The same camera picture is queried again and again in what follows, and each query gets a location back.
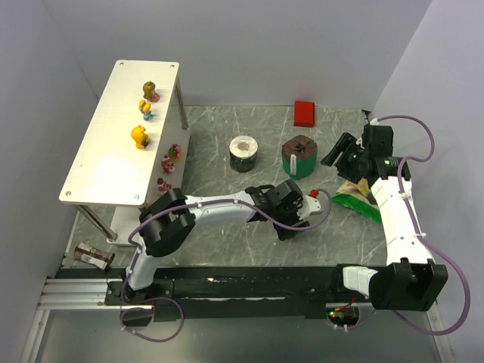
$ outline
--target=white shelf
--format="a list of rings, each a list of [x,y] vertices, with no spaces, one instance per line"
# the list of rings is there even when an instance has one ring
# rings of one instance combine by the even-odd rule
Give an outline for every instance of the white shelf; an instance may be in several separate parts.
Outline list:
[[[154,167],[166,152],[160,139],[177,76],[174,62],[116,62],[60,193],[62,202],[140,207],[149,201]],[[160,95],[151,106],[151,121],[144,121],[138,109],[147,81]],[[137,125],[149,135],[146,149],[136,148],[131,138]]]

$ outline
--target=gray wall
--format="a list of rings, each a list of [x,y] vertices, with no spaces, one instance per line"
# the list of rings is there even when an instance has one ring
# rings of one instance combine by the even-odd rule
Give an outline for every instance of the gray wall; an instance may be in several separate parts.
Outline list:
[[[406,113],[420,117],[435,135],[434,158],[410,167],[423,231],[431,243],[455,259],[470,280],[469,318],[449,336],[462,362],[484,357],[483,12],[484,3],[479,0],[433,0],[374,112],[376,116]],[[426,155],[425,132],[408,123],[392,123],[399,124],[397,151]],[[461,282],[452,271],[439,299],[446,326],[458,319],[463,301]]]
[[[187,104],[373,109],[430,0],[44,0],[98,95],[118,59],[178,61]]]
[[[0,1],[0,352],[15,362],[75,211],[58,200],[96,99],[45,7]]]

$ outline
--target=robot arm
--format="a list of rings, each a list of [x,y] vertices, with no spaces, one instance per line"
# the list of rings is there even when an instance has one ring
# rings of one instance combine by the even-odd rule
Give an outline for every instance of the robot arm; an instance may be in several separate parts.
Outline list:
[[[153,283],[154,272],[161,265],[163,256],[175,252],[195,228],[209,223],[224,222],[255,222],[266,221],[266,217],[241,203],[206,204],[211,200],[243,200],[257,206],[276,221],[293,227],[306,227],[306,218],[322,213],[320,203],[316,198],[303,195],[292,180],[287,180],[274,187],[263,185],[250,187],[236,194],[216,197],[185,196],[180,189],[172,189],[155,203],[141,211],[140,223],[151,216],[182,204],[191,207],[178,211],[175,216],[166,215],[149,223],[140,232],[142,248],[138,249],[133,258],[137,261],[130,274],[127,297],[137,290],[149,287]],[[297,231],[288,231],[274,224],[279,240],[287,240],[296,235]]]
[[[390,126],[365,125],[360,140],[343,134],[321,161],[326,166],[336,162],[338,175],[351,182],[368,180],[385,231],[386,267],[376,271],[347,265],[343,267],[343,285],[368,297],[376,309],[426,311],[435,302],[448,274],[444,265],[435,264],[432,254],[415,234],[404,202],[408,198],[414,210],[410,172],[404,165],[405,194],[401,194],[397,170],[402,158],[392,156],[392,142]]]

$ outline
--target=red block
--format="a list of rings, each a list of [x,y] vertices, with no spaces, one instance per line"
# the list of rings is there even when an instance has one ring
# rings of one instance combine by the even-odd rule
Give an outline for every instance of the red block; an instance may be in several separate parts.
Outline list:
[[[294,104],[294,125],[313,127],[315,125],[315,103],[296,101]]]

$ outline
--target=gray marble surface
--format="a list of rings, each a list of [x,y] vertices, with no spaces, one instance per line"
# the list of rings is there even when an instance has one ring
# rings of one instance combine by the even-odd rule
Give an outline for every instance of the gray marble surface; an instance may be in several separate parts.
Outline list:
[[[191,141],[182,190],[196,196],[232,194],[251,185],[277,185],[288,177],[282,169],[281,146],[296,135],[306,135],[318,144],[320,160],[334,146],[342,132],[360,135],[364,125],[360,110],[318,107],[314,128],[293,126],[293,107],[187,107]],[[179,122],[176,108],[169,122]],[[256,167],[247,173],[235,172],[228,165],[228,146],[232,138],[249,135],[259,143]],[[317,163],[308,177],[296,181],[303,192],[325,188],[334,194],[343,180],[336,169]],[[321,203],[326,205],[324,196]],[[113,207],[95,207],[105,222],[113,218]],[[104,236],[83,216],[75,228],[64,266],[86,267],[73,261],[75,246],[84,242],[114,252],[113,266],[126,266],[132,247],[106,243]],[[295,266],[335,265],[341,262],[385,265],[383,227],[339,205],[328,220],[314,231],[306,231],[281,242],[268,222],[227,223],[197,229],[181,248],[163,259],[162,265],[217,266]]]

